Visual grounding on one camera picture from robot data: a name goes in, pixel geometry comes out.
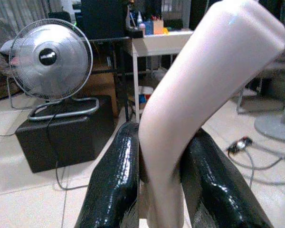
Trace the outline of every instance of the tile floor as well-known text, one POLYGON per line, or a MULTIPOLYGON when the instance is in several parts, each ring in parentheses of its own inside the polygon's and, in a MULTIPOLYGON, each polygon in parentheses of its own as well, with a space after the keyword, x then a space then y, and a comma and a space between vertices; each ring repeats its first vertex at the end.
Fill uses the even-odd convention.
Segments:
MULTIPOLYGON (((16 95, 14 103, 26 106, 34 103, 24 94, 16 95)), ((245 135, 259 144, 285 153, 285 143, 271 140, 254 129, 255 117, 259 114, 237 115, 236 104, 228 101, 203 126, 221 149, 245 135)), ((0 100, 0 134, 13 133, 26 119, 29 110, 12 111, 7 99, 0 100)), ((120 114, 117 128, 124 122, 124 110, 120 114)), ((95 164, 105 153, 113 136, 96 161, 59 169, 62 184, 68 187, 87 184, 95 164)), ((249 148, 256 165, 266 165, 275 157, 249 148)), ((244 154, 235 157, 249 164, 244 154)), ((250 175, 249 170, 239 170, 250 175)), ((285 162, 268 171, 257 171, 256 178, 265 181, 285 181, 285 162)), ((252 191, 276 228, 285 228, 285 186, 267 186, 254 182, 252 191)), ((72 228, 80 211, 86 189, 62 191, 58 188, 54 171, 31 173, 21 147, 15 136, 0 137, 0 228, 72 228)), ((147 228, 140 220, 140 227, 147 228)), ((185 212, 185 228, 190 227, 185 212)))

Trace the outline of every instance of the white table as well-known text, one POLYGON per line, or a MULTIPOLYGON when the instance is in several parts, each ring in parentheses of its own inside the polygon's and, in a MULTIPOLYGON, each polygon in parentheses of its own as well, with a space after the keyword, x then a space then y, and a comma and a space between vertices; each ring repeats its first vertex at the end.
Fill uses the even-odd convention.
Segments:
POLYGON ((124 49, 133 58, 133 77, 135 95, 136 122, 139 123, 139 91, 137 58, 178 54, 193 31, 175 31, 168 35, 146 35, 144 38, 130 39, 124 42, 124 49))

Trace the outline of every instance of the gray stand base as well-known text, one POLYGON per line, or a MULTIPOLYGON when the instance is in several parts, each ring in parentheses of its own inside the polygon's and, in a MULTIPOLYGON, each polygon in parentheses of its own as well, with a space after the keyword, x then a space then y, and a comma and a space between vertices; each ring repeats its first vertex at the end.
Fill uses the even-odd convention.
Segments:
POLYGON ((285 141, 285 124, 281 123, 282 115, 264 115, 255 121, 255 128, 261 134, 285 141))

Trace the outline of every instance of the electric fan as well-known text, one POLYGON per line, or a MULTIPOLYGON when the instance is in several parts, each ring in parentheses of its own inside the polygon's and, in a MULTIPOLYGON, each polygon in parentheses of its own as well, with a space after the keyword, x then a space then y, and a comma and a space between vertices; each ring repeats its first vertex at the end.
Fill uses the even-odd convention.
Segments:
MULTIPOLYGON (((42 19, 22 29, 14 39, 9 65, 18 86, 27 94, 44 99, 28 115, 32 121, 47 120, 54 115, 36 116, 50 105, 72 97, 87 82, 93 65, 93 53, 84 33, 60 19, 42 19)), ((75 101, 95 100, 93 108, 61 113, 56 118, 90 114, 99 108, 97 98, 72 98, 75 101)))

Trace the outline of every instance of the cardboard box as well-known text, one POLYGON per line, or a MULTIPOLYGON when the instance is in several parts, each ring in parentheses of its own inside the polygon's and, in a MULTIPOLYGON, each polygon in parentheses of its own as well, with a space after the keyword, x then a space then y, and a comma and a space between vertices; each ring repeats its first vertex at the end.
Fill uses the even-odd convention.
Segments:
MULTIPOLYGON (((110 69, 107 64, 106 57, 99 58, 95 55, 93 60, 93 70, 106 70, 110 69)), ((114 83, 114 74, 97 74, 90 75, 84 87, 78 92, 79 97, 87 97, 93 95, 109 95, 112 99, 112 110, 114 117, 118 117, 119 112, 116 103, 116 90, 114 83)))

